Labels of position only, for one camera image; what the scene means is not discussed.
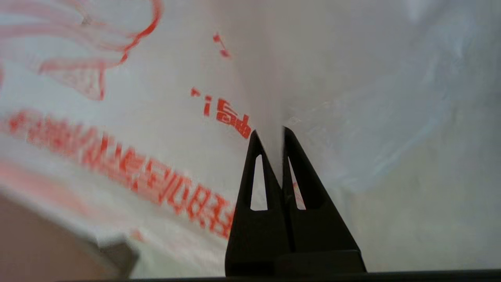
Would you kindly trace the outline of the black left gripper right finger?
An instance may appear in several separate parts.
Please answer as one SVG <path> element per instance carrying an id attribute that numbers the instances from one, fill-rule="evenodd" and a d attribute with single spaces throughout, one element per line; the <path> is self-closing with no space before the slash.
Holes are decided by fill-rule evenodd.
<path id="1" fill-rule="evenodd" d="M 360 249 L 313 165 L 288 127 L 283 139 L 283 197 L 293 251 Z"/>

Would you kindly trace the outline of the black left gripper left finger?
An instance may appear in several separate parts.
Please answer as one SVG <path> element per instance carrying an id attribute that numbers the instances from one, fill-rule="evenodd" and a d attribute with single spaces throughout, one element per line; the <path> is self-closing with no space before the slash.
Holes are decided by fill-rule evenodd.
<path id="1" fill-rule="evenodd" d="M 251 208 L 257 157 L 261 156 L 267 209 Z M 277 259 L 290 252 L 283 199 L 278 181 L 256 131 L 240 182 L 227 250 L 226 276 L 278 276 Z"/>

